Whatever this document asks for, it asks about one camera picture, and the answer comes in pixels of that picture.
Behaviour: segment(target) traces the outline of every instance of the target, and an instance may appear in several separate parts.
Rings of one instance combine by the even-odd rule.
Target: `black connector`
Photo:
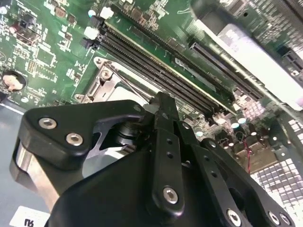
[[[242,79],[234,73],[234,69],[228,63],[215,58],[214,56],[216,56],[216,54],[210,48],[201,46],[197,42],[193,42],[190,45],[190,50],[199,56],[201,60],[209,64],[213,69],[232,79],[237,84],[237,87],[246,95],[249,95],[253,100],[257,101],[263,97],[249,81]]]
[[[303,60],[292,49],[283,46],[278,50],[278,53],[287,66],[293,67],[298,72],[303,70]]]

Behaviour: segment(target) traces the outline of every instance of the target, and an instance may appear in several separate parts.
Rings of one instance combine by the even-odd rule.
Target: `white label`
[[[50,214],[19,206],[9,225],[14,227],[44,227]]]

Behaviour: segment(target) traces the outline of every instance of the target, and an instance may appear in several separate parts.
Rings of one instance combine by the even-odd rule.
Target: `ram slot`
[[[253,100],[257,101],[262,98],[260,92],[258,92],[248,81],[244,81],[241,77],[237,76],[232,70],[232,67],[225,63],[224,61],[219,61],[211,54],[211,50],[205,46],[201,46],[196,42],[193,42],[190,46],[190,49],[197,55],[199,58],[209,65],[211,65],[218,72],[228,76],[232,79],[237,87],[242,90],[245,94],[249,95]]]
[[[139,75],[143,75],[150,82],[161,86],[174,96],[180,97],[196,110],[210,113],[219,109],[219,105],[200,95],[196,88],[179,79],[166,68],[156,64],[114,31],[109,29],[101,46],[122,64],[131,67]]]

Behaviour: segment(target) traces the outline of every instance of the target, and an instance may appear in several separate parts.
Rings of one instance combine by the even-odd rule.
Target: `motherboard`
[[[260,154],[252,171],[271,165],[271,122],[303,105],[303,2],[196,2],[0,0],[0,100],[144,105],[162,91],[198,140],[215,138],[243,166]]]

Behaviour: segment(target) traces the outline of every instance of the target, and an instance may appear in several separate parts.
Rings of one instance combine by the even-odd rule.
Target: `shiny metal surface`
[[[288,224],[289,226],[291,225],[290,220],[288,219],[288,217],[285,216],[285,214],[280,213],[280,217],[286,224]]]
[[[229,220],[236,227],[240,227],[241,226],[241,219],[240,219],[239,215],[235,211],[228,209],[227,210],[227,216],[228,216]]]
[[[166,187],[163,189],[163,196],[167,202],[176,204],[178,202],[178,194],[172,188]]]
[[[273,223],[275,223],[277,226],[279,226],[280,225],[280,221],[279,221],[278,217],[276,215],[274,215],[274,213],[271,212],[271,211],[269,211],[268,214],[270,216],[271,221]]]
[[[77,147],[83,143],[83,137],[76,133],[70,133],[66,136],[66,142]]]
[[[39,120],[39,125],[44,129],[54,129],[57,127],[57,122],[52,118],[44,117]]]
[[[18,148],[16,163],[18,167],[29,174],[49,210],[53,209],[54,204],[64,191],[83,179],[82,169],[69,172],[58,170],[31,154],[22,144]]]

